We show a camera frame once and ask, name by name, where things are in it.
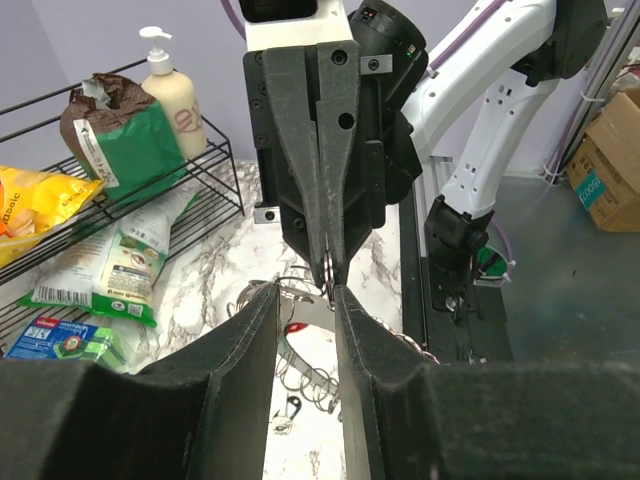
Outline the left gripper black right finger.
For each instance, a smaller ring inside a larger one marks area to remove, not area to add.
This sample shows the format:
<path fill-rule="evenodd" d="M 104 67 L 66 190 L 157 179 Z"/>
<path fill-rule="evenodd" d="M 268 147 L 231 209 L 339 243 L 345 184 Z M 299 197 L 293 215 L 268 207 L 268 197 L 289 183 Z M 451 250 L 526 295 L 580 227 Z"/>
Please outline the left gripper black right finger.
<path fill-rule="evenodd" d="M 430 361 L 334 291 L 351 479 L 635 479 L 639 371 Z"/>

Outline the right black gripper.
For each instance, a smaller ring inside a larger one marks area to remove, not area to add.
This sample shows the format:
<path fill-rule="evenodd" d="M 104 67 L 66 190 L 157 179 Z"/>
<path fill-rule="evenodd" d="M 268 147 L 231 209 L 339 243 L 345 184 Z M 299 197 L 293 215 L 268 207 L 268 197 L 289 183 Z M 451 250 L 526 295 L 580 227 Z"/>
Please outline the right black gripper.
<path fill-rule="evenodd" d="M 344 283 L 422 172 L 401 109 L 423 54 L 346 40 L 248 52 L 243 67 L 263 201 L 316 284 L 328 264 Z"/>

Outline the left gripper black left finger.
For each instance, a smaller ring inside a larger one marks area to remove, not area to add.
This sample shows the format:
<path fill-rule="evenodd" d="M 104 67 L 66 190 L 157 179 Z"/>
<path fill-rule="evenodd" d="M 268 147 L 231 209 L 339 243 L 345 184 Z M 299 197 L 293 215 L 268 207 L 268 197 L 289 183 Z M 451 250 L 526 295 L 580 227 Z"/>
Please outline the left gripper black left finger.
<path fill-rule="evenodd" d="M 88 361 L 1 364 L 5 479 L 258 479 L 279 290 L 135 375 Z"/>

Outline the red key tag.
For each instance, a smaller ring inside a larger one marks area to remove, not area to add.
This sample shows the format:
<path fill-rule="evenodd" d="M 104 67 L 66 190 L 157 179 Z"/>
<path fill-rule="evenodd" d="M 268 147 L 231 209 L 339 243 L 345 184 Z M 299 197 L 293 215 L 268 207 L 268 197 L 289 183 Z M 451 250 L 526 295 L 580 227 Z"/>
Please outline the red key tag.
<path fill-rule="evenodd" d="M 309 327 L 308 324 L 293 322 L 286 327 L 286 333 L 287 334 L 299 333 L 308 327 Z"/>

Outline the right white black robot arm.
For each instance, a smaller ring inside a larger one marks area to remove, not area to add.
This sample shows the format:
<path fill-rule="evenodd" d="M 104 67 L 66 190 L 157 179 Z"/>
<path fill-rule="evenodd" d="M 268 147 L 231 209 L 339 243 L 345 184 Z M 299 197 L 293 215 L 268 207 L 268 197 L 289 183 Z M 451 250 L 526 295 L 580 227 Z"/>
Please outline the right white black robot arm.
<path fill-rule="evenodd" d="M 385 1 L 244 1 L 243 59 L 265 200 L 317 286 L 343 286 L 385 208 L 482 104 L 437 195 L 428 251 L 448 292 L 475 273 L 506 168 L 531 121 L 598 48 L 601 1 L 479 1 L 434 48 Z"/>

